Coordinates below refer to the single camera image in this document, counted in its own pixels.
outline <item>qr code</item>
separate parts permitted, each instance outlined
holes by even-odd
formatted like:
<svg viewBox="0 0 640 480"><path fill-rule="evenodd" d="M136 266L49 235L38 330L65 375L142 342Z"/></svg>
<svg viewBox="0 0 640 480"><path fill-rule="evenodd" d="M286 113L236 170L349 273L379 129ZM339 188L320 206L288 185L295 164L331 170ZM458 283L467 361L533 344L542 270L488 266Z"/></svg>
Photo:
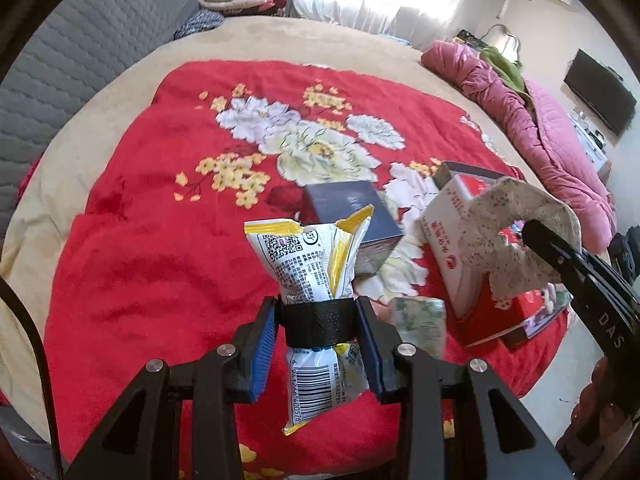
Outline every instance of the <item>qr code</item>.
<svg viewBox="0 0 640 480"><path fill-rule="evenodd" d="M264 235L264 246L271 261L277 261L287 254L302 250L302 244L297 236Z"/></svg>

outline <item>television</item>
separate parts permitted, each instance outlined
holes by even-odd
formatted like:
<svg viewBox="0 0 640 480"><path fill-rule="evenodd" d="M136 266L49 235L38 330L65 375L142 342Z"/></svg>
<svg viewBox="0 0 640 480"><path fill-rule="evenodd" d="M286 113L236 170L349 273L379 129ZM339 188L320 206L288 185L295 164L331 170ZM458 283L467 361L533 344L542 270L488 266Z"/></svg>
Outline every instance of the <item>television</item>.
<svg viewBox="0 0 640 480"><path fill-rule="evenodd" d="M631 122L636 99L612 69L578 50L564 82L616 135Z"/></svg>

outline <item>yellow snack bag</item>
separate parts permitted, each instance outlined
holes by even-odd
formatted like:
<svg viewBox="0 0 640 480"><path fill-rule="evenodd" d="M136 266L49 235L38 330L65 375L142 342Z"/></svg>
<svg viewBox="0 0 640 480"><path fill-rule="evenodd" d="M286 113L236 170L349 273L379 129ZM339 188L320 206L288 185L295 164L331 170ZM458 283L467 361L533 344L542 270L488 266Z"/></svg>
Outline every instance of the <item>yellow snack bag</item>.
<svg viewBox="0 0 640 480"><path fill-rule="evenodd" d="M244 223L244 232L264 269L280 285L285 303L350 298L354 265L373 206L335 224L302 227L290 219ZM287 349L291 434L313 417L357 399L367 390L360 347L341 343L325 349Z"/></svg>

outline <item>green cloth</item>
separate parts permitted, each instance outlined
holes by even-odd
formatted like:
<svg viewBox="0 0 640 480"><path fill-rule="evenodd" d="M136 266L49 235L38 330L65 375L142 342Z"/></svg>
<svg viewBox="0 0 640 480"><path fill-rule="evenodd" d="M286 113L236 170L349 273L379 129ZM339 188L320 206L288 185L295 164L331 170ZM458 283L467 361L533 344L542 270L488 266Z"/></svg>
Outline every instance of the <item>green cloth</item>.
<svg viewBox="0 0 640 480"><path fill-rule="evenodd" d="M527 103L531 102L531 96L527 93L527 86L520 75L520 69L500 54L497 48L485 47L480 51L480 59L491 65L506 86L517 92Z"/></svg>

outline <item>pink clothing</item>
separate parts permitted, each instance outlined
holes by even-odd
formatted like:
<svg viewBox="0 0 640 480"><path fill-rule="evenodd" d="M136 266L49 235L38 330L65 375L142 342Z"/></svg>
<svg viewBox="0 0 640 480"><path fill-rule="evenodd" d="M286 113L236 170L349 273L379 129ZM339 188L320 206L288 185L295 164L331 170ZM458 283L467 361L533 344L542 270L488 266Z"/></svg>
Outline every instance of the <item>pink clothing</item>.
<svg viewBox="0 0 640 480"><path fill-rule="evenodd" d="M420 60L500 124L546 190L574 210L583 246L591 253L604 252L616 232L615 208L558 102L526 80L536 124L524 100L466 45L436 41Z"/></svg>

